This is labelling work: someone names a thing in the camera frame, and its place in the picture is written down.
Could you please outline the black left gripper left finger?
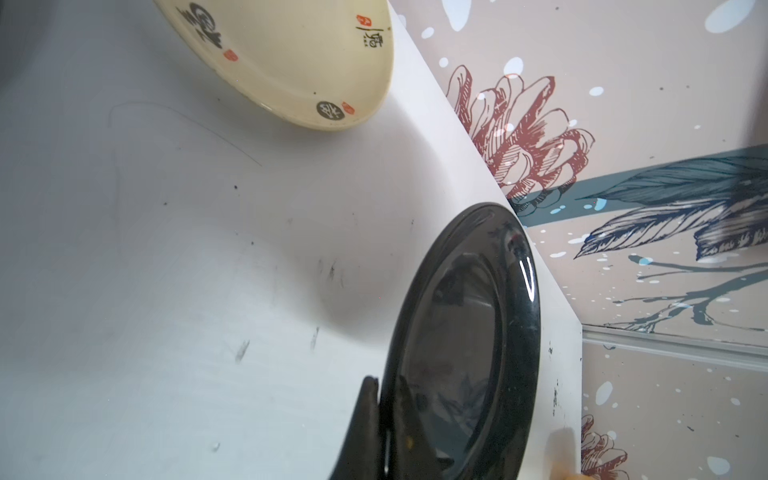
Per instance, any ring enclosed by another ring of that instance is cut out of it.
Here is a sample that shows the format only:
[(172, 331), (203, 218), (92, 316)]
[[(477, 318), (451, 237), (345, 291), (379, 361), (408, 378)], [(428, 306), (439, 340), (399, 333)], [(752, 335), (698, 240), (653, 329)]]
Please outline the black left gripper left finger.
[(384, 475), (380, 431), (379, 381), (366, 376), (361, 384), (331, 480), (377, 480)]

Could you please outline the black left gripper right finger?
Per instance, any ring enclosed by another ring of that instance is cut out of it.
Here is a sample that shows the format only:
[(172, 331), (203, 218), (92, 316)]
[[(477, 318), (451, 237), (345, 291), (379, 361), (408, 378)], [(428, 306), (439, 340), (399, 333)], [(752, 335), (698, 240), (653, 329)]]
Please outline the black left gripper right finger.
[(389, 479), (443, 479), (444, 462), (425, 432), (414, 395), (403, 376), (389, 378)]

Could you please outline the black small plate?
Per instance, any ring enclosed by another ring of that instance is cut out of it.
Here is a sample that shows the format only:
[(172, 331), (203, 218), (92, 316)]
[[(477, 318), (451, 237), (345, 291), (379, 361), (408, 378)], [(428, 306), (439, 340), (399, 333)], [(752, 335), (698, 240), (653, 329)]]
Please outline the black small plate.
[(531, 246), (495, 203), (462, 211), (408, 289), (382, 389), (385, 464), (389, 378), (403, 376), (443, 479), (513, 479), (533, 423), (541, 312)]

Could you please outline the yellow small plate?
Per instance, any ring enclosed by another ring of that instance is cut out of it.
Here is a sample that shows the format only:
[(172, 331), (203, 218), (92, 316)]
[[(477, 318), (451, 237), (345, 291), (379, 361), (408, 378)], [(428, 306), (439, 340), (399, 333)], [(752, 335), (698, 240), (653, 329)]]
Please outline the yellow small plate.
[(386, 1), (160, 1), (169, 24), (254, 104), (305, 128), (374, 116), (394, 69)]

